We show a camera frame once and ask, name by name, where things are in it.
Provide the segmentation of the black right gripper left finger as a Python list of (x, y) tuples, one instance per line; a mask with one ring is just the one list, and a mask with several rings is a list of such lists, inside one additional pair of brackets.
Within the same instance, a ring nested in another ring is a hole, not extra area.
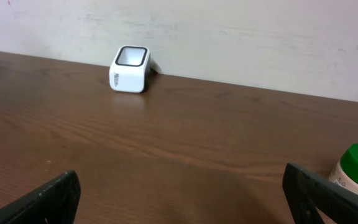
[(69, 170), (0, 208), (0, 224), (73, 224), (81, 196), (75, 171)]

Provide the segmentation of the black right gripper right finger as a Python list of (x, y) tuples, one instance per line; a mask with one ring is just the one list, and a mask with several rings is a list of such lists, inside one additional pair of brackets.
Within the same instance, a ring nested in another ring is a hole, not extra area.
[(323, 223), (322, 211), (336, 223), (358, 223), (358, 195), (292, 163), (282, 187), (296, 224)]

